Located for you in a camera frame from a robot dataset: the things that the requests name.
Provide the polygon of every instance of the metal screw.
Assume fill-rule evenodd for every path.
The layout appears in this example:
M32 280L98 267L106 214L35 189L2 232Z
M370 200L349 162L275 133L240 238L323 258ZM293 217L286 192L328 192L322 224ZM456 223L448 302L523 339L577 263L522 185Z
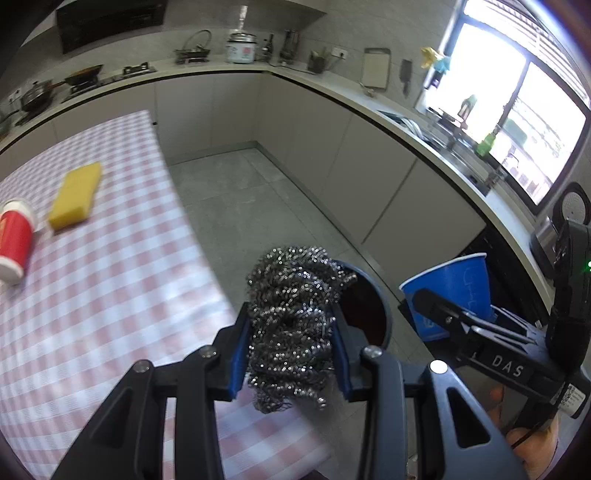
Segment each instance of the metal screw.
M203 345L198 352L203 358L211 358L217 355L216 348L213 345Z
M134 363L134 372L143 374L150 370L150 361L149 360L138 360Z
M433 362L429 364L429 368L433 373L444 374L447 372L447 363L443 360L433 360Z
M363 349L363 354L367 357L367 358L377 358L380 355L382 355L382 349L378 346L375 345L368 345L367 347L364 347Z

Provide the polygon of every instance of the bottle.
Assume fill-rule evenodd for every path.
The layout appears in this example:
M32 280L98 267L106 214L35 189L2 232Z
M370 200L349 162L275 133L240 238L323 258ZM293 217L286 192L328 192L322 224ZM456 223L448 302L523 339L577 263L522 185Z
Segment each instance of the bottle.
M501 127L497 125L495 129L491 133L489 133L482 142L478 144L478 146L476 147L476 153L479 157L484 157L485 155L491 152L492 146L496 140L496 135L497 133L499 133L500 130Z
M273 34L269 34L269 40L265 43L265 46L262 48L262 61L267 63L271 62L271 57L273 56Z
M470 95L467 99L465 99L462 102L460 111L457 113L458 117L460 117L464 121L468 120L468 116L472 113L472 110L474 109L474 106L476 105L477 101L478 98L476 97L476 95Z

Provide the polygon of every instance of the kitchen cabinet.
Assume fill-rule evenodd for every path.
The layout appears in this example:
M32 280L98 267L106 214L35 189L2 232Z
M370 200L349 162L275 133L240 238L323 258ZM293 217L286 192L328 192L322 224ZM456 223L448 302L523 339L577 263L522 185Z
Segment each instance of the kitchen cabinet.
M460 194L419 160L363 247L397 291L404 280L458 256L484 227Z
M212 147L254 140L260 84L258 72L214 76Z
M51 121L31 130L0 155L0 180L57 143Z
M158 136L169 164L212 146L214 78L192 75L156 83Z
M305 89L298 102L285 166L319 198L353 114Z
M280 0L290 4L304 5L308 8L313 8L319 12L326 13L328 11L327 0Z
M404 146L353 115L320 201L360 244L414 161L414 155Z
M87 128L140 110L148 110L155 121L154 85L146 83L108 93L62 113L53 120L57 139L65 140Z
M291 144L294 118L305 89L270 74L263 74L256 120L256 140L282 165Z

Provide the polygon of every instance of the red cup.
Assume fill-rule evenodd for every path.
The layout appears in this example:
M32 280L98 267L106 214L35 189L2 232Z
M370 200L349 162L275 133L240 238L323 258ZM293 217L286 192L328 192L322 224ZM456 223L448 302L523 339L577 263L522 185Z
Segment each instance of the red cup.
M4 204L0 216L0 280L11 285L22 280L36 224L35 213L23 200Z

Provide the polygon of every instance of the rice cooker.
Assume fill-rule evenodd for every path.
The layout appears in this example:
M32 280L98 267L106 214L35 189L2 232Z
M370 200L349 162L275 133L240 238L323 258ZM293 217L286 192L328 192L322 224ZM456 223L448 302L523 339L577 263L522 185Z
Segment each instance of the rice cooker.
M255 61L256 35L236 32L230 35L226 45L226 58L231 63Z

